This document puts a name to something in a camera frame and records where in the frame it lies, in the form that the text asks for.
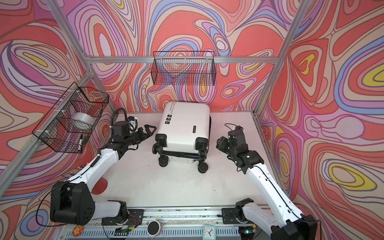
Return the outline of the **black white suitcase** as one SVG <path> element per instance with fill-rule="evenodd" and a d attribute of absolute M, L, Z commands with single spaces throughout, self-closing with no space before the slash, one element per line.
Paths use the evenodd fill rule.
<path fill-rule="evenodd" d="M 203 103 L 169 102 L 166 104 L 152 152 L 159 155 L 159 165 L 170 160 L 197 162 L 199 173 L 209 169 L 206 163 L 210 146 L 212 118 Z"/>

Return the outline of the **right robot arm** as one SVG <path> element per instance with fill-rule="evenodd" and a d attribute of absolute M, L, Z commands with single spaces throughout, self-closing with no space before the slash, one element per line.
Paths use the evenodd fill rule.
<path fill-rule="evenodd" d="M 248 148 L 244 139 L 239 143 L 233 137 L 221 137 L 216 148 L 225 153 L 258 188 L 272 213 L 262 210 L 252 199 L 236 203 L 240 221 L 250 221 L 272 240 L 314 240 L 318 222 L 305 215 L 284 193 L 271 176 L 264 160 Z"/>

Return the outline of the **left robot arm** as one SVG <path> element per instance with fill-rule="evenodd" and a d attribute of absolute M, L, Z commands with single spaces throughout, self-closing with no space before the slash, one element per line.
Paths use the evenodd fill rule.
<path fill-rule="evenodd" d="M 97 156 L 67 181 L 52 187 L 50 220 L 54 223 L 84 226 L 92 220 L 112 219 L 116 225 L 125 224 L 130 214 L 124 201 L 96 202 L 92 190 L 104 173 L 127 151 L 134 150 L 151 137 L 157 128 L 144 125 L 130 134 L 113 129 L 108 142 L 98 150 Z"/>

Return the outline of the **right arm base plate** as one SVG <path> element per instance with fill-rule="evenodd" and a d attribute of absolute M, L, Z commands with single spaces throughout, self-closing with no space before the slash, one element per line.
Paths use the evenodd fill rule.
<path fill-rule="evenodd" d="M 222 208 L 221 213 L 217 216 L 222 219 L 225 225 L 256 225 L 254 222 L 246 219 L 243 207 Z"/>

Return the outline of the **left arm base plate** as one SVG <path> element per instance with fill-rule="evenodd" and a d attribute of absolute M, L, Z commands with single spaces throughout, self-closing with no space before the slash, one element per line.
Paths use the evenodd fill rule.
<path fill-rule="evenodd" d="M 143 222 L 144 209 L 128 209 L 127 214 L 111 218 L 102 218 L 103 226 L 137 227 Z"/>

